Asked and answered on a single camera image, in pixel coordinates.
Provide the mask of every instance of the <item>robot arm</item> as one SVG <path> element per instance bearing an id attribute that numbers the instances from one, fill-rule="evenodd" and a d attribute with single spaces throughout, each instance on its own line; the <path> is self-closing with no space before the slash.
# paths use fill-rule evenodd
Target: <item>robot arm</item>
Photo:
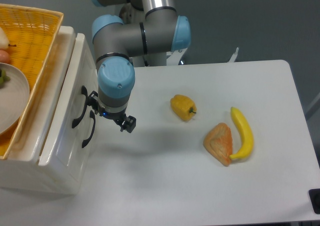
<path id="1" fill-rule="evenodd" d="M 92 24 L 98 71 L 98 93 L 91 97 L 92 107 L 131 133 L 136 119 L 125 112 L 135 84 L 135 70 L 129 58 L 187 48 L 191 43 L 190 25 L 185 16 L 177 15 L 173 0 L 92 1 L 102 6 L 126 2 L 137 8 L 143 5 L 143 22 L 124 24 L 117 16 L 103 15 Z"/>

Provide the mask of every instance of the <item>gray wall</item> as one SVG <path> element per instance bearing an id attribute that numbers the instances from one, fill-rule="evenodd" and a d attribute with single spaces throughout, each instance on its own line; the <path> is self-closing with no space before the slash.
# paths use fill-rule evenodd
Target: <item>gray wall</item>
<path id="1" fill-rule="evenodd" d="M 118 14 L 121 8 L 97 8 L 90 0 L 0 2 L 63 12 L 63 25 L 88 38 L 95 18 Z M 288 61 L 303 108 L 320 92 L 320 0 L 175 0 L 175 4 L 191 24 L 187 64 L 227 62 L 239 47 L 238 61 Z M 308 125 L 320 152 L 320 112 Z"/>

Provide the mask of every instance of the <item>bread slice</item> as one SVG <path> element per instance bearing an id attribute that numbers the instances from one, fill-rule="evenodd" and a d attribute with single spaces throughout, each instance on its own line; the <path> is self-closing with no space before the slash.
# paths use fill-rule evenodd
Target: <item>bread slice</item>
<path id="1" fill-rule="evenodd" d="M 203 141 L 205 149 L 226 167 L 231 163 L 232 144 L 231 130 L 224 122 L 215 126 Z"/>

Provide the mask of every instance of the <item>yellow banana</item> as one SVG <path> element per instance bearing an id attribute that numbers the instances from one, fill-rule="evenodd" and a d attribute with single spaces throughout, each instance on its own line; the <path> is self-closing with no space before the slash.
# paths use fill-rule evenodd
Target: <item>yellow banana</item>
<path id="1" fill-rule="evenodd" d="M 231 107 L 231 118 L 240 133 L 242 146 L 237 153 L 231 154 L 229 157 L 232 160 L 244 159 L 251 154 L 254 148 L 254 135 L 246 117 L 239 109 Z"/>

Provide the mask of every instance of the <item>yellow basket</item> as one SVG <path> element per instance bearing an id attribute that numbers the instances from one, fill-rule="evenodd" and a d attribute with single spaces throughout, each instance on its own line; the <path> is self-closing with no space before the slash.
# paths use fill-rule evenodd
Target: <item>yellow basket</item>
<path id="1" fill-rule="evenodd" d="M 61 12 L 0 3 L 0 27 L 12 45 L 7 50 L 10 64 L 24 73 L 31 91 L 18 123 L 0 135 L 0 160 L 8 157 L 20 137 L 63 18 Z"/>

